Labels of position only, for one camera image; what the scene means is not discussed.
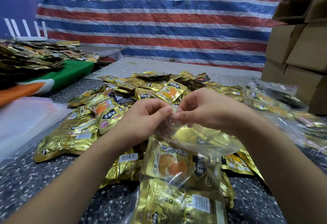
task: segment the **striped tarp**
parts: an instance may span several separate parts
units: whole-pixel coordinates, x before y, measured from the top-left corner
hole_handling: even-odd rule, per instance
[[[261,71],[280,0],[40,0],[52,39],[154,60]]]

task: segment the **stack of cardboard boxes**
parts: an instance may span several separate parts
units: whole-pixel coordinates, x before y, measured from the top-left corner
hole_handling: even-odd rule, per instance
[[[283,0],[273,20],[261,80],[298,86],[309,112],[327,115],[327,0]]]

